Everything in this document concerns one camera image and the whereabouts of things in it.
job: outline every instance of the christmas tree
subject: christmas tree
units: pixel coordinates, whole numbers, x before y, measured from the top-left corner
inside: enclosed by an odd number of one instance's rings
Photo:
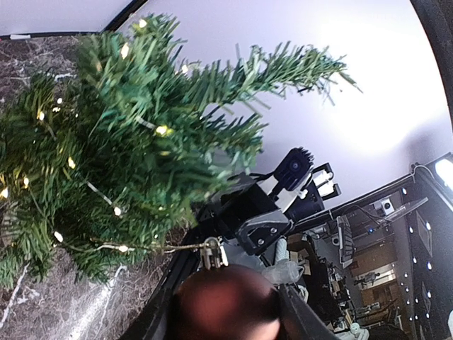
[[[326,50],[253,46],[248,58],[205,67],[178,62],[178,23],[150,16],[133,37],[82,40],[77,78],[36,74],[0,120],[0,285],[21,268],[43,278],[64,247],[79,272],[104,281],[115,264],[162,249],[199,203],[261,151],[256,94],[326,92],[346,65]],[[252,110],[230,119],[230,105]],[[227,155],[228,164],[214,161]]]

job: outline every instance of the red christmas bauble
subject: red christmas bauble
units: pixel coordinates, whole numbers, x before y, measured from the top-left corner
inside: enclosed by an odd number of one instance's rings
[[[177,340],[276,340],[278,304],[274,286],[252,269],[203,269],[176,293],[168,333]]]

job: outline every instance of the christmas ball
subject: christmas ball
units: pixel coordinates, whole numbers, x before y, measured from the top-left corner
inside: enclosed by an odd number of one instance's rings
[[[171,339],[276,340],[280,330],[276,289],[244,266],[192,274],[172,309]]]

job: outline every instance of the glowing yellow light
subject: glowing yellow light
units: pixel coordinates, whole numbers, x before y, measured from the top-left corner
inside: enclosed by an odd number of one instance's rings
[[[118,250],[121,251],[122,253],[125,253],[126,251],[129,250],[128,246],[122,245],[118,247]]]
[[[76,164],[74,163],[74,160],[72,159],[72,157],[68,158],[68,165],[71,169],[76,168]]]
[[[156,129],[156,132],[159,133],[160,135],[165,135],[167,131],[168,131],[167,125],[158,126]]]
[[[127,42],[121,47],[121,58],[125,59],[129,54],[129,45]]]
[[[59,232],[54,232],[54,236],[58,240],[58,242],[63,242],[63,235],[61,235]]]
[[[5,188],[0,192],[1,197],[8,198],[8,195],[9,195],[8,188]]]

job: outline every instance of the bright light panel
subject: bright light panel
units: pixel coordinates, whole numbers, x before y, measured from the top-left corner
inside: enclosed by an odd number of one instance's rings
[[[453,190],[453,163],[448,159],[441,159],[436,163],[435,168],[445,185]]]

